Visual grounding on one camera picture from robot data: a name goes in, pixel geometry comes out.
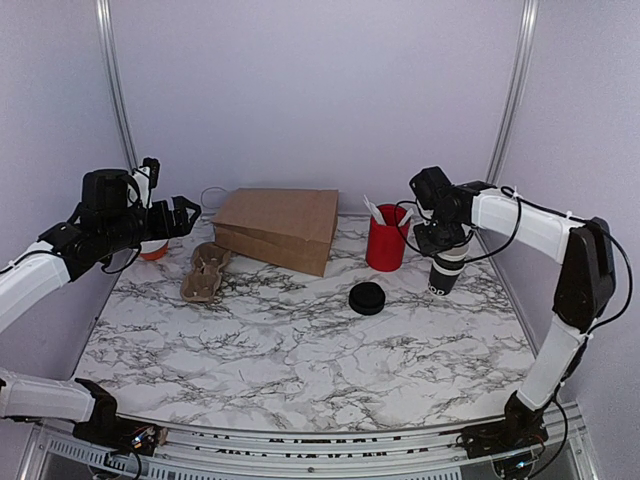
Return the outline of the black paper coffee cup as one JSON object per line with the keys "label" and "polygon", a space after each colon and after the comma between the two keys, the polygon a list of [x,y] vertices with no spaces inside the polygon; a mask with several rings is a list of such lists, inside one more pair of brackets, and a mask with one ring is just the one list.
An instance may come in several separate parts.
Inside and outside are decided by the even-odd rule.
{"label": "black paper coffee cup", "polygon": [[439,274],[457,276],[464,268],[468,251],[469,245],[466,244],[447,251],[439,252],[433,257],[432,267]]}

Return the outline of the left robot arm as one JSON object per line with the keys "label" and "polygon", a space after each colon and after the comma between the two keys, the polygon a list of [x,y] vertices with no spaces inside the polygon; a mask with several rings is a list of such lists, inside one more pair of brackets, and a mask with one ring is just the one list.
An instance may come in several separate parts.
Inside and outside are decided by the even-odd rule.
{"label": "left robot arm", "polygon": [[[82,196],[71,217],[60,222],[1,270],[1,327],[50,293],[99,265],[110,273],[115,254],[141,252],[144,243],[184,237],[201,214],[183,196],[153,201],[160,164],[144,160],[133,171],[100,169],[84,175]],[[150,456],[161,442],[161,427],[125,419],[116,399],[82,378],[58,381],[1,371],[1,416],[16,422],[69,421],[74,437],[116,452]]]}

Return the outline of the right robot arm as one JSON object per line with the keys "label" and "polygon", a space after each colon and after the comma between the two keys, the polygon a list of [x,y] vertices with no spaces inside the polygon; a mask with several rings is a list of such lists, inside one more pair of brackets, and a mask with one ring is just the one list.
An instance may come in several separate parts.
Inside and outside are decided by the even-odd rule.
{"label": "right robot arm", "polygon": [[576,369],[617,287],[618,248],[607,222],[554,211],[515,188],[484,181],[453,183],[438,167],[413,176],[409,187],[426,217],[413,229],[419,253],[431,259],[430,291],[451,293],[462,271],[512,245],[546,257],[557,277],[548,291],[548,330],[503,416],[461,430],[469,457],[544,443],[544,415]]}

